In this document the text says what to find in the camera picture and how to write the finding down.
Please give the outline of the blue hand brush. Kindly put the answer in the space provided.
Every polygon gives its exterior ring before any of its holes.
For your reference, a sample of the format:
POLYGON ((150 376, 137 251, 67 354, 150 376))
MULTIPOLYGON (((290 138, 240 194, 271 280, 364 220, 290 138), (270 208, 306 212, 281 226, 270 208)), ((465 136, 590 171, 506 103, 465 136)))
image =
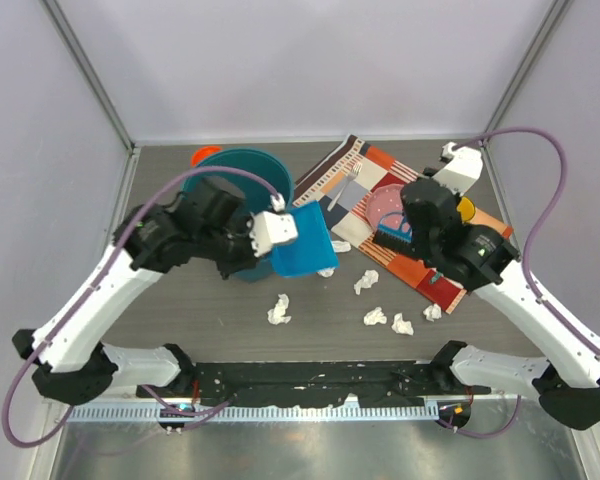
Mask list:
POLYGON ((375 244, 398 251, 402 247, 409 247, 411 241, 412 229, 403 212, 389 212, 380 218, 373 236, 375 244))

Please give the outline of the teal trash bin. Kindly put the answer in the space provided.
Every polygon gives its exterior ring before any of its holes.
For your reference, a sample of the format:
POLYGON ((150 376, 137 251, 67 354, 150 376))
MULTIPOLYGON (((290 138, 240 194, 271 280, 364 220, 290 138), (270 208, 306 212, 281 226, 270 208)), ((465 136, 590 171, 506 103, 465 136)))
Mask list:
MULTIPOLYGON (((187 178, 182 191, 192 195, 195 200, 201 200, 215 187, 237 197, 240 205, 229 216, 228 224, 234 219, 251 219, 253 214, 271 211, 270 196, 277 193, 284 197, 286 211, 290 213, 294 193, 291 175, 286 166, 269 153, 251 148, 230 148, 208 157, 195 168, 215 170, 187 178)), ((264 278, 274 271, 271 264, 272 251, 261 257, 268 267, 264 278)))

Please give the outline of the blue dustpan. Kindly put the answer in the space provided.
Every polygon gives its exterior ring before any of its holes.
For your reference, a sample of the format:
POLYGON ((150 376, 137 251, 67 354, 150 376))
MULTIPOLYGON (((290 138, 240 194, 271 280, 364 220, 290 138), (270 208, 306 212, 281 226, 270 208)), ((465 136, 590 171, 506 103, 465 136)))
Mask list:
POLYGON ((293 208, 290 214, 298 236, 290 244, 273 248, 271 264, 274 272, 283 278, 296 278, 338 268, 339 260, 320 204, 311 201, 293 208))

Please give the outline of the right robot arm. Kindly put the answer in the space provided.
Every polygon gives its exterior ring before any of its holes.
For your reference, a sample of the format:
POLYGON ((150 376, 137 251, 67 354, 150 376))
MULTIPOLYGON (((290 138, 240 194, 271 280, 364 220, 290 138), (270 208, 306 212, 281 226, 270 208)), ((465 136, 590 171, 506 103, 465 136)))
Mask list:
POLYGON ((600 339, 524 270, 497 230, 462 220, 458 195, 425 178, 404 186, 400 198, 408 254, 494 306, 542 353, 523 358, 451 342, 439 354, 453 377, 534 400, 575 430, 600 422, 600 339))

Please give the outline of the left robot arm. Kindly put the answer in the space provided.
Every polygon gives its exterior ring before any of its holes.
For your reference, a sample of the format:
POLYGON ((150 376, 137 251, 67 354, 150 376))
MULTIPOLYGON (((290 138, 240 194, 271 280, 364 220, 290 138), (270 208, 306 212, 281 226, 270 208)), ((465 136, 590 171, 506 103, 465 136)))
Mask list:
POLYGON ((208 178, 167 204, 135 207, 71 300, 42 327, 14 335, 19 355, 36 357, 38 392, 71 406, 123 387, 188 395, 194 365, 177 345, 123 348, 102 338, 139 296, 193 258, 214 262, 222 278, 255 267, 272 248, 275 217, 247 210, 242 197, 208 178))

